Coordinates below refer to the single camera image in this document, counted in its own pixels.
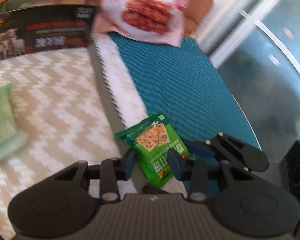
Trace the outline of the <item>large pink snack bag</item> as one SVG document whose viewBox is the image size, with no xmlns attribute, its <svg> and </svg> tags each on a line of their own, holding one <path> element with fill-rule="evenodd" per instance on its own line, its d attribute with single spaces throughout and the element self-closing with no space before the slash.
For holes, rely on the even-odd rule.
<svg viewBox="0 0 300 240">
<path fill-rule="evenodd" d="M 95 33 L 117 32 L 132 40 L 181 45 L 189 0 L 101 0 Z"/>
</svg>

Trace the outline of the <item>black cardboard box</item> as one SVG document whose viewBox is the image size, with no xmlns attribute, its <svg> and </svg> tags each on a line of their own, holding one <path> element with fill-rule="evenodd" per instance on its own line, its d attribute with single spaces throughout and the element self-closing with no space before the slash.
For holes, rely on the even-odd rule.
<svg viewBox="0 0 300 240">
<path fill-rule="evenodd" d="M 5 0 L 0 3 L 0 61 L 90 44 L 95 0 Z"/>
</svg>

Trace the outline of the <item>green cracker packet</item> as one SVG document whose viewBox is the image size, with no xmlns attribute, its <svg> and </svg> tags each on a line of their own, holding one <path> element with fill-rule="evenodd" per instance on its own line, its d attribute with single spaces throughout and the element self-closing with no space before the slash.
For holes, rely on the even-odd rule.
<svg viewBox="0 0 300 240">
<path fill-rule="evenodd" d="M 149 183 L 156 188 L 173 177 L 167 162 L 169 149 L 174 149 L 184 159 L 193 156 L 161 113 L 155 113 L 115 135 L 137 151 L 136 161 Z"/>
</svg>

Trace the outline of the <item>brown cushion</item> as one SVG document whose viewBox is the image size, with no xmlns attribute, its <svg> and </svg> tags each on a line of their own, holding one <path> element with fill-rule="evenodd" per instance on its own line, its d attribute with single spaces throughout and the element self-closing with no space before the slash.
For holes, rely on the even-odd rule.
<svg viewBox="0 0 300 240">
<path fill-rule="evenodd" d="M 190 37 L 196 32 L 200 22 L 213 6 L 213 0 L 189 0 L 184 11 L 185 29 L 183 37 Z"/>
</svg>

